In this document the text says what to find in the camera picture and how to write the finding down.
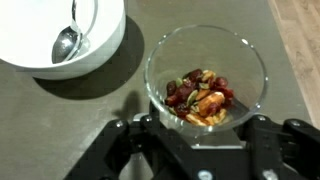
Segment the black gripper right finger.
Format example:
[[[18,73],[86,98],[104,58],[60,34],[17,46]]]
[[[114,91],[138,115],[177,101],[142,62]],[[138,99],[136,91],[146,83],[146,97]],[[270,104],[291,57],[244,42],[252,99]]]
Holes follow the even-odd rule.
[[[246,142],[251,180],[320,180],[320,131],[311,124],[254,115],[238,136]]]

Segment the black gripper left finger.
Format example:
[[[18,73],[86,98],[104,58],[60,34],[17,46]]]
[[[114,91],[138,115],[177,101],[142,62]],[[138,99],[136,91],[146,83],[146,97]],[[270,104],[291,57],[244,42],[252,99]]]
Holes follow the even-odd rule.
[[[107,123],[63,180],[120,180],[121,171],[136,153],[147,160],[152,180],[198,180],[193,149],[150,116],[132,123]]]

